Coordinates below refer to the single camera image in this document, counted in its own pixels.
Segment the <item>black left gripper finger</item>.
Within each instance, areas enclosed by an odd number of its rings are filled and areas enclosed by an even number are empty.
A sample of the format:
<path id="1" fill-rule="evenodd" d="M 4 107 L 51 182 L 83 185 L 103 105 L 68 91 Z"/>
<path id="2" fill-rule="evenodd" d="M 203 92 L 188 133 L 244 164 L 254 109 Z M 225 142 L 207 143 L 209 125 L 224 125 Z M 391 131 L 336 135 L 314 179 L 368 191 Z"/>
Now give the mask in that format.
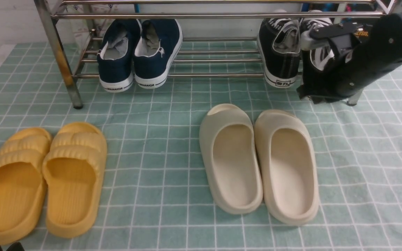
<path id="1" fill-rule="evenodd" d="M 21 243 L 13 243 L 7 248 L 7 251 L 24 251 L 24 247 Z"/>

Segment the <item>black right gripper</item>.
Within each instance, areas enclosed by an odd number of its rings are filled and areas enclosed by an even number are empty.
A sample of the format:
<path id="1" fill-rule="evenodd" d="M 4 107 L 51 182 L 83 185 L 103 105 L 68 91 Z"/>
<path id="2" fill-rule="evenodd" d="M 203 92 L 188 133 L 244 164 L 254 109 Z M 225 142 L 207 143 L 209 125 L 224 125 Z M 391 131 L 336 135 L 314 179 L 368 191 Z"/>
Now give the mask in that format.
<path id="1" fill-rule="evenodd" d="M 346 22 L 312 31 L 315 42 L 326 40 L 335 57 L 326 66 L 325 84 L 342 100 L 402 65 L 402 14 L 388 14 L 372 26 L 367 41 L 353 34 L 358 24 Z"/>

